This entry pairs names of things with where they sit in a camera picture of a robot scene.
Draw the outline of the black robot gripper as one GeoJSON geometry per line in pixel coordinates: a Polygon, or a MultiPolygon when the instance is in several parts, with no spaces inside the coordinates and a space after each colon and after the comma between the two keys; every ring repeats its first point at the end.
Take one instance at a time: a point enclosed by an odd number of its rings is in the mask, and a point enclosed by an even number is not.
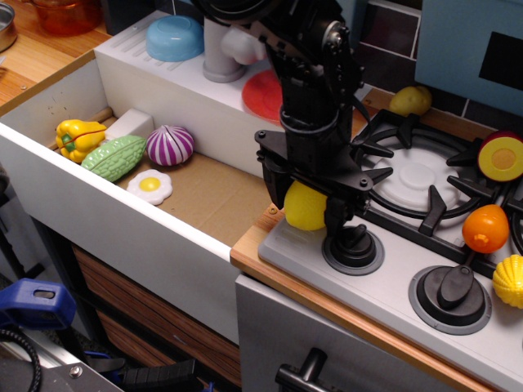
{"type": "Polygon", "coordinates": [[[326,238],[334,238],[357,212],[369,207],[373,181],[351,156],[353,110],[365,119],[364,106],[349,104],[320,127],[308,127],[281,114],[284,131],[257,131],[257,160],[263,166],[263,179],[270,199],[278,209],[295,180],[328,195],[324,211],[326,238]]]}

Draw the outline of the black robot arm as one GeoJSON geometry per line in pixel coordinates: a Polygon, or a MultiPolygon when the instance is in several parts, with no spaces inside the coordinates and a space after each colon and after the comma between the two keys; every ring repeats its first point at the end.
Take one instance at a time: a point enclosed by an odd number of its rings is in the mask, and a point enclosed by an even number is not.
{"type": "Polygon", "coordinates": [[[266,47],[282,88],[282,132],[258,131],[257,159],[272,202],[283,207],[294,180],[327,196],[324,223],[336,237],[365,206],[373,181],[351,157],[352,118],[363,69],[335,1],[196,1],[204,16],[266,47]]]}

